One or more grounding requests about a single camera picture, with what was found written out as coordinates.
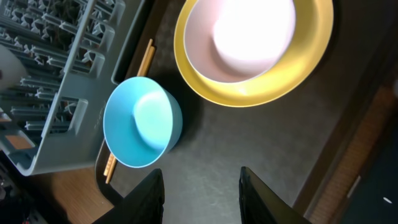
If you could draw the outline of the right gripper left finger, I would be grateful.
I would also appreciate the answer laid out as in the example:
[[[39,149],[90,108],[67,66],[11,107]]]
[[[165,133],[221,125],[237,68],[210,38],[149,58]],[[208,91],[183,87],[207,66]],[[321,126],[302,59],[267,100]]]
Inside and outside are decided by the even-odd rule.
[[[154,169],[122,201],[94,224],[162,224],[164,180]]]

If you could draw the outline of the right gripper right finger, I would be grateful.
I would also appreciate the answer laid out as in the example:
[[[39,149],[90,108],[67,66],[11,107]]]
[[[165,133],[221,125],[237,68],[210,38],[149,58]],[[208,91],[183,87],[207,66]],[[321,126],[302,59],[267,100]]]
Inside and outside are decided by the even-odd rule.
[[[246,166],[240,171],[239,207],[242,224],[310,224]]]

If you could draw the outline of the white pink bowl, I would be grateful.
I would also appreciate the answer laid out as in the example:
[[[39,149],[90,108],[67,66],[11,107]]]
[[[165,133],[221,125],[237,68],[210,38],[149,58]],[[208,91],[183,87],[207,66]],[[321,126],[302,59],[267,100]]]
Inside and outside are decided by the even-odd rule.
[[[295,24],[293,0],[197,0],[184,27],[185,55],[209,80],[243,82],[280,60]]]

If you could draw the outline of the white cup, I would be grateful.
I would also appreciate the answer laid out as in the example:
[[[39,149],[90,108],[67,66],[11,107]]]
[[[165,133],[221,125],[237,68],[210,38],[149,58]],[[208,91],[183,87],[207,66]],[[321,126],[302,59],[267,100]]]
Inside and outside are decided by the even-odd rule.
[[[22,62],[7,48],[1,45],[1,91],[19,83],[27,76],[27,70]]]

